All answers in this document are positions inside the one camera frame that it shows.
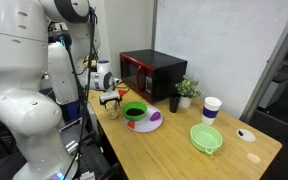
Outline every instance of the small bowl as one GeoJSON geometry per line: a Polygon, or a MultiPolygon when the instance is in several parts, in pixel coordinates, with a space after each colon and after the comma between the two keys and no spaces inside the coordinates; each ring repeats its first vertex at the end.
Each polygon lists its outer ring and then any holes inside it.
{"type": "Polygon", "coordinates": [[[207,154],[213,154],[223,143],[221,134],[203,123],[193,126],[190,135],[193,146],[207,154]]]}
{"type": "Polygon", "coordinates": [[[141,102],[130,102],[130,103],[127,103],[126,105],[123,106],[122,112],[123,112],[123,115],[124,115],[128,120],[131,120],[131,121],[140,121],[140,120],[142,120],[142,119],[145,117],[145,115],[146,115],[147,106],[146,106],[144,103],[141,103],[141,102]],[[127,111],[130,110],[130,109],[139,109],[139,110],[142,110],[143,113],[142,113],[142,114],[138,114],[138,115],[129,115],[129,114],[127,114],[127,111]]]}

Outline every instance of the black microwave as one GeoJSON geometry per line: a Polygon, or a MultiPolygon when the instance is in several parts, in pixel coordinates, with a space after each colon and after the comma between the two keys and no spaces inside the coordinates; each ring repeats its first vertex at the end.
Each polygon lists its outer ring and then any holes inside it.
{"type": "Polygon", "coordinates": [[[121,79],[148,102],[176,92],[187,61],[151,49],[120,53],[121,79]]]}

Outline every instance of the green plant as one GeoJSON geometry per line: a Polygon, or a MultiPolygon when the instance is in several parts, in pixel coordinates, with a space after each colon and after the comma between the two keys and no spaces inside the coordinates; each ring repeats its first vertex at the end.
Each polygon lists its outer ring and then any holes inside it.
{"type": "Polygon", "coordinates": [[[184,97],[187,98],[195,98],[198,96],[202,96],[204,93],[198,89],[198,80],[191,80],[187,76],[183,76],[183,80],[180,83],[175,84],[177,92],[184,97]]]}

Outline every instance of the white wall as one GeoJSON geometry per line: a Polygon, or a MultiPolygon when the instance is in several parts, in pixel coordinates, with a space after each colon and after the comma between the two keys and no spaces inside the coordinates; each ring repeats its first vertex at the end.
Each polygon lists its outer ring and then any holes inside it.
{"type": "Polygon", "coordinates": [[[288,0],[160,0],[155,47],[239,118],[287,22],[288,0]]]}
{"type": "Polygon", "coordinates": [[[110,60],[114,76],[120,77],[120,52],[151,48],[154,0],[90,0],[90,4],[99,19],[99,57],[110,60]]]}

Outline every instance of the plastic bowl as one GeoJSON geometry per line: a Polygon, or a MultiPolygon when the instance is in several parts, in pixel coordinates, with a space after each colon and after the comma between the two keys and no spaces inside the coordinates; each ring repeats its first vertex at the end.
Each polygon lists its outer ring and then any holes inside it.
{"type": "Polygon", "coordinates": [[[128,120],[131,120],[131,121],[140,121],[142,120],[145,115],[146,115],[146,112],[147,112],[147,106],[141,102],[130,102],[130,103],[127,103],[126,105],[123,106],[122,108],[122,112],[123,112],[123,115],[128,119],[128,120]],[[133,116],[133,115],[128,115],[126,114],[126,112],[130,109],[140,109],[143,111],[142,114],[139,114],[137,116],[133,116]]]}
{"type": "Polygon", "coordinates": [[[203,123],[193,126],[190,134],[193,146],[207,154],[213,154],[223,143],[221,134],[203,123]]]}

